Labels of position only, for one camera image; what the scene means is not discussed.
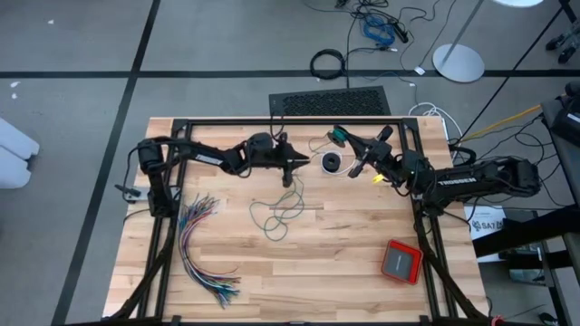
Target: wooden table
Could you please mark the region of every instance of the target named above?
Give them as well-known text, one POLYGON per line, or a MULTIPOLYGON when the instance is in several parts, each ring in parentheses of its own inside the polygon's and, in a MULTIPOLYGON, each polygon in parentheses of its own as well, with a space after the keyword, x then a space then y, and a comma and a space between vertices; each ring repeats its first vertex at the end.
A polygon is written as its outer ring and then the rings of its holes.
MULTIPOLYGON (((168 136, 172 121, 151 119, 146 137, 168 136)), ((418 121, 423 150, 432 165, 451 166, 440 119, 420 117, 418 121)), ((375 137, 383 125, 345 127, 355 135, 375 137)), ((323 136, 330 128, 286 126, 285 131, 294 148, 308 155, 308 140, 323 136)), ((193 139, 226 149, 263 131, 267 131, 266 126, 196 126, 193 139)), ((313 140, 312 145, 326 141, 313 140)), ((393 155, 401 152, 396 130, 389 143, 393 155)), ((329 145, 321 150, 340 151, 343 167, 352 162, 349 146, 339 149, 329 145)), ((289 223, 284 240, 272 242, 253 224, 248 207, 257 200, 274 203, 287 191, 282 187, 281 171, 256 168, 250 178, 242 179, 216 167, 188 163, 183 202, 190 204, 198 193, 220 199, 217 214, 194 231, 190 252, 202 268, 212 272, 237 268, 236 275, 242 277, 238 286, 241 293, 223 310, 212 294, 189 279, 175 247, 164 320, 174 314, 181 315, 183 321, 418 321, 419 315, 430 315, 423 272, 415 286, 381 274, 389 240, 418 246, 410 200, 385 184, 374 185, 371 180, 375 173, 368 167, 355 179, 345 174, 332 176, 323 173, 317 157, 296 174, 304 181, 306 210, 289 223)), ((149 183, 138 172, 135 185, 147 187, 149 183)), ((146 203, 131 205, 128 213, 145 207, 146 203)), ((462 204, 454 203, 448 210, 464 216, 462 204)), ((258 219, 270 213, 267 208, 256 211, 258 219)), ((148 213, 135 215, 125 224, 103 315, 117 311, 141 279, 152 225, 148 213)), ((468 227, 448 216, 440 217, 440 227, 450 274, 476 307, 487 313, 468 227)), ((435 273, 434 278, 445 315, 442 287, 435 273)), ((156 291, 154 283, 149 312, 153 311, 156 291)))

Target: yellow cable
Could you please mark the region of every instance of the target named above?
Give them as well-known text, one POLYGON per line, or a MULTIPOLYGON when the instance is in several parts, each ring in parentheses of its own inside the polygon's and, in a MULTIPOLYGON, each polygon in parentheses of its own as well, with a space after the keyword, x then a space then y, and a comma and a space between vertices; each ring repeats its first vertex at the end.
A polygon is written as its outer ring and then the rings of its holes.
POLYGON ((494 128, 497 128, 498 126, 501 126, 501 125, 502 125, 502 124, 504 124, 504 123, 508 123, 508 122, 510 122, 510 121, 513 121, 513 120, 519 119, 519 118, 521 118, 521 117, 525 116, 525 115, 526 115, 526 114, 528 114, 528 113, 531 113, 531 112, 534 112, 534 111, 540 110, 540 108, 541 108, 541 106, 538 104, 538 105, 536 105, 535 107, 529 108, 529 109, 527 109, 527 110, 525 110, 525 111, 523 111, 523 112, 520 112, 520 113, 518 113, 518 114, 516 114, 516 115, 514 115, 514 116, 511 116, 511 117, 509 117, 509 118, 503 119, 502 121, 496 122, 496 123, 492 124, 492 125, 491 125, 491 126, 489 126, 489 127, 486 127, 486 128, 484 128, 484 129, 482 129, 482 130, 480 130, 480 131, 478 131, 478 132, 474 132, 474 133, 472 133, 471 135, 469 135, 469 136, 467 136, 466 138, 464 138, 464 139, 463 139, 461 142, 468 141, 468 140, 470 140, 470 139, 474 139, 474 138, 476 138, 477 136, 481 135, 482 133, 485 133, 485 132, 488 132, 488 131, 490 131, 490 130, 492 130, 492 129, 494 129, 494 128))

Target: black floor stripe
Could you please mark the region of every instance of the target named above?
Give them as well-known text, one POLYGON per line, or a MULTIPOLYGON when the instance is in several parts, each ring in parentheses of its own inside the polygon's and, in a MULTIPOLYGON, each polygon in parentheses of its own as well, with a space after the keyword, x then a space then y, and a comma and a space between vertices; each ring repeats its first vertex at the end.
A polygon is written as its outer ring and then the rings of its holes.
MULTIPOLYGON (((351 70, 351 77, 441 77, 434 70, 419 76, 415 71, 351 70)), ((139 71, 139 72, 0 72, 0 79, 105 79, 105 78, 293 78, 312 77, 308 70, 274 71, 139 71)), ((486 70, 483 77, 580 77, 580 69, 486 70)))
POLYGON ((90 78, 129 78, 131 72, 0 72, 0 78, 37 78, 37 79, 90 79, 90 78))
POLYGON ((565 15, 568 17, 570 23, 573 23, 578 19, 574 14, 574 10, 570 7, 570 0, 560 0, 560 4, 562 5, 562 9, 564 9, 565 15))
POLYGON ((94 189, 92 190, 91 201, 89 202, 89 207, 87 208, 87 213, 82 223, 81 233, 79 235, 76 247, 74 248, 74 254, 72 255, 68 273, 64 279, 63 290, 61 291, 61 296, 54 311, 52 325, 62 325, 66 323, 66 316, 68 315, 69 309, 71 308, 74 291, 81 275, 84 257, 87 253, 89 242, 91 241, 92 229, 94 228, 94 224, 99 213, 99 207, 101 206, 102 196, 105 186, 107 185, 107 179, 111 173, 112 161, 115 156, 117 146, 119 145, 123 124, 127 118, 127 112, 129 111, 131 98, 133 96, 133 92, 135 91, 135 85, 137 84, 137 75, 135 72, 139 71, 143 63, 143 57, 145 55, 145 51, 147 50, 147 44, 150 39, 151 30, 153 29, 153 24, 155 23, 155 18, 157 16, 159 7, 160 0, 153 0, 149 16, 147 17, 147 23, 145 23, 145 28, 143 29, 139 48, 137 50, 137 54, 135 55, 135 60, 133 61, 131 75, 127 81, 127 85, 125 86, 125 92, 123 93, 121 103, 119 104, 119 109, 117 110, 117 116, 115 117, 115 122, 112 126, 107 148, 105 149, 104 157, 102 158, 99 175, 97 176, 97 181, 95 182, 94 189))
MULTIPOLYGON (((351 77, 441 77, 437 71, 426 71, 419 75, 415 71, 403 70, 350 70, 351 77)), ((210 79, 210 78, 293 78, 293 77, 312 77, 310 71, 142 71, 138 73, 139 78, 191 78, 191 79, 210 79)), ((579 77, 580 70, 573 69, 550 69, 550 70, 487 70, 483 77, 579 77)))

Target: cable bundle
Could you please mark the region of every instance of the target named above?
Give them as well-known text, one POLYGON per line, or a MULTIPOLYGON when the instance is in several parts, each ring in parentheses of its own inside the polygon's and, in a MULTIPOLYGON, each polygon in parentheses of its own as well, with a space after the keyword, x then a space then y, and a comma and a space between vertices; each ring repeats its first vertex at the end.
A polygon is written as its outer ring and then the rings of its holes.
POLYGON ((395 29, 392 24, 385 23, 376 14, 368 14, 361 20, 361 30, 364 36, 375 41, 377 45, 391 46, 395 42, 395 29))
POLYGON ((233 272, 225 274, 210 273, 197 267, 189 257, 189 236, 199 222, 215 213, 214 208, 219 201, 209 195, 200 200, 198 198, 199 195, 185 214, 179 217, 179 253, 189 277, 206 288, 206 290, 212 292, 221 307, 225 309, 231 303, 231 297, 239 293, 239 290, 236 290, 233 286, 234 283, 239 283, 239 277, 234 276, 233 272))

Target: bundle of wires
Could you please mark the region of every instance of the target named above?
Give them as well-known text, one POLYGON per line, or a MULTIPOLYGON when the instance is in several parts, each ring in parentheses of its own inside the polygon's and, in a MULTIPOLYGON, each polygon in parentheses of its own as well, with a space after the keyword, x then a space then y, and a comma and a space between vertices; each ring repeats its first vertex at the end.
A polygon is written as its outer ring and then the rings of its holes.
POLYGON ((391 46, 395 42, 395 29, 377 14, 368 14, 361 19, 362 34, 375 41, 377 46, 391 46))
MULTIPOLYGON (((416 105, 414 105, 412 108, 409 109, 409 115, 412 116, 413 112, 421 107, 421 106, 430 106, 430 109, 425 110, 422 115, 426 116, 426 117, 433 117, 433 116, 437 116, 437 117, 441 117, 443 119, 443 130, 445 131, 445 138, 447 139, 447 141, 449 141, 450 139, 450 135, 447 131, 447 123, 446 120, 449 119, 451 122, 453 122, 453 125, 455 126, 455 128, 457 129, 458 133, 459 133, 459 137, 463 137, 463 132, 461 132, 461 128, 459 127, 459 124, 455 121, 455 119, 453 119, 453 117, 451 117, 451 115, 449 115, 444 109, 442 108, 438 108, 435 104, 430 103, 430 102, 421 102, 421 103, 417 103, 416 105)), ((458 155, 458 152, 455 152, 453 154, 453 159, 455 159, 455 157, 458 155)))
POLYGON ((199 222, 214 214, 217 203, 218 200, 209 195, 201 199, 198 195, 194 203, 179 217, 179 253, 189 277, 212 292, 221 307, 225 309, 231 303, 231 297, 239 293, 239 290, 233 286, 234 283, 239 283, 239 277, 234 276, 233 272, 215 274, 199 268, 191 260, 188 250, 189 237, 193 229, 199 222))

